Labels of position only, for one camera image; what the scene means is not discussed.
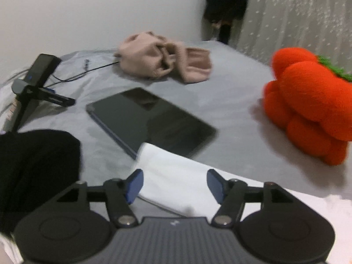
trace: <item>orange plush toy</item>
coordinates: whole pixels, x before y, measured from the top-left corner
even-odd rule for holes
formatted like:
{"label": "orange plush toy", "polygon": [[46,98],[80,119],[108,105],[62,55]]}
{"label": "orange plush toy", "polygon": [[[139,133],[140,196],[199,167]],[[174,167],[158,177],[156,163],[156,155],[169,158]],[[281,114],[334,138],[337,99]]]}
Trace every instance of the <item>orange plush toy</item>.
{"label": "orange plush toy", "polygon": [[347,157],[352,141],[352,75],[304,48],[272,58],[276,80],[264,87],[264,110],[303,152],[328,165]]}

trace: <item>black bag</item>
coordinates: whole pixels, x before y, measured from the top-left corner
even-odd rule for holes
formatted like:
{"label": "black bag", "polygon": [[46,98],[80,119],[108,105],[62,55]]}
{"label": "black bag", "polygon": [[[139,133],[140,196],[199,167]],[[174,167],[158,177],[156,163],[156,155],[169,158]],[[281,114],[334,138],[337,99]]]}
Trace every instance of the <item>black bag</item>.
{"label": "black bag", "polygon": [[78,181],[80,142],[64,131],[0,136],[0,232],[10,235],[29,212]]}
{"label": "black bag", "polygon": [[243,19],[247,2],[248,0],[207,0],[204,18],[215,24],[221,20],[232,24],[234,19]]}

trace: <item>white wall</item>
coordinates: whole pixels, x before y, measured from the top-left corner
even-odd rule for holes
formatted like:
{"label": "white wall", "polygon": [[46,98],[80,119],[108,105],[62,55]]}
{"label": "white wall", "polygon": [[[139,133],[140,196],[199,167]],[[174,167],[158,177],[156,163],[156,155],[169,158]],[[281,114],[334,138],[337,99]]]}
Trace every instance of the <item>white wall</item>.
{"label": "white wall", "polygon": [[117,47],[152,30],[201,40],[205,0],[0,0],[0,79],[39,53]]}

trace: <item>screw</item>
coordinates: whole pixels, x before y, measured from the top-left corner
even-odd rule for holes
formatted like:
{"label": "screw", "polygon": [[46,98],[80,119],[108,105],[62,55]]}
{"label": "screw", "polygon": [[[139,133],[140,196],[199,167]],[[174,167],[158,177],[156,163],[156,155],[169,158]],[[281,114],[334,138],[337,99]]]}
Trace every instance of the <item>screw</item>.
{"label": "screw", "polygon": [[214,219],[215,223],[218,225],[229,225],[232,223],[232,218],[229,217],[228,215],[218,215],[215,219]]}
{"label": "screw", "polygon": [[136,219],[131,215],[123,215],[117,221],[122,225],[132,225],[136,222]]}

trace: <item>cable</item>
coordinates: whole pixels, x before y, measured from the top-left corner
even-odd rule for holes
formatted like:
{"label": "cable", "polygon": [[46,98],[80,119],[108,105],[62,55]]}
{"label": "cable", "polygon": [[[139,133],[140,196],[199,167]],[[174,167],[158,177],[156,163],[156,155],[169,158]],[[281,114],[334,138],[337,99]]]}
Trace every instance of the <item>cable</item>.
{"label": "cable", "polygon": [[118,64],[120,61],[115,61],[115,62],[112,62],[112,63],[109,63],[109,64],[106,64],[106,65],[103,65],[103,66],[99,66],[98,68],[92,68],[90,70],[86,70],[78,75],[74,75],[73,77],[70,77],[68,79],[60,79],[58,77],[56,77],[54,74],[52,74],[52,77],[56,78],[57,80],[59,80],[58,82],[54,82],[48,86],[46,86],[45,88],[50,88],[56,84],[59,84],[59,83],[63,83],[63,82],[71,82],[71,81],[76,81],[84,76],[86,76],[86,74],[90,71],[93,71],[93,70],[97,70],[97,69],[100,69],[100,68],[106,68],[107,66],[111,66],[111,65],[114,65],[114,64]]}
{"label": "cable", "polygon": [[17,72],[16,74],[12,75],[11,77],[9,77],[7,80],[5,80],[1,85],[4,86],[6,84],[8,84],[9,82],[11,82],[12,80],[14,80],[16,77],[18,77],[19,75],[21,75],[24,72],[27,72],[29,70],[29,68],[22,70],[20,72]]}
{"label": "cable", "polygon": [[[68,78],[68,79],[60,79],[60,78],[56,77],[54,74],[52,74],[52,76],[53,76],[54,78],[56,78],[57,80],[59,80],[59,81],[58,81],[58,82],[54,82],[54,83],[52,83],[52,84],[46,86],[45,88],[50,88],[50,87],[52,87],[52,86],[54,86],[54,85],[56,85],[56,84],[63,83],[63,82],[76,81],[76,80],[78,80],[78,79],[80,79],[80,78],[86,76],[86,74],[89,73],[90,71],[94,71],[94,70],[97,70],[97,69],[100,69],[100,68],[106,68],[107,66],[111,66],[111,65],[114,65],[114,64],[118,64],[118,63],[120,63],[120,61],[115,61],[115,62],[106,64],[106,65],[103,65],[103,66],[99,66],[98,68],[92,68],[92,69],[87,70],[87,71],[84,71],[84,72],[82,72],[82,73],[80,73],[80,74],[78,74],[78,75],[74,75],[73,77],[70,77],[70,78]],[[29,70],[29,69],[26,69],[26,70],[22,70],[22,71],[16,73],[14,76],[12,76],[12,77],[9,78],[8,80],[6,80],[2,85],[5,85],[5,83],[10,82],[12,79],[16,78],[17,76],[19,76],[20,74],[22,74],[22,73],[24,73],[24,72],[26,72],[26,71],[28,71],[28,70]],[[11,104],[12,104],[12,103],[8,104],[7,106],[5,106],[5,108],[3,108],[3,110],[1,110],[1,112],[0,112],[0,117],[1,117],[1,116],[5,113],[5,111],[11,106]]]}

